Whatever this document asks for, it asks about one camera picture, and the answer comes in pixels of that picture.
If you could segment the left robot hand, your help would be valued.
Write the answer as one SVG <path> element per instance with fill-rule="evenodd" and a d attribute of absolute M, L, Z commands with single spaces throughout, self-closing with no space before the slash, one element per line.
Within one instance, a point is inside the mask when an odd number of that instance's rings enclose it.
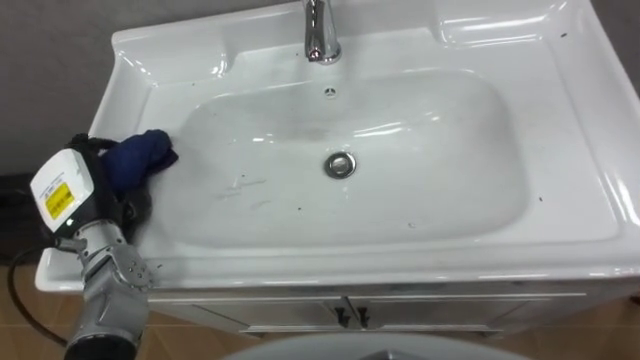
<path fill-rule="evenodd" d="M 112 222 L 130 236 L 150 217 L 146 186 L 118 193 L 108 182 L 101 156 L 117 144 L 77 134 L 34 175 L 30 189 L 52 237 L 71 239 L 96 221 Z"/>

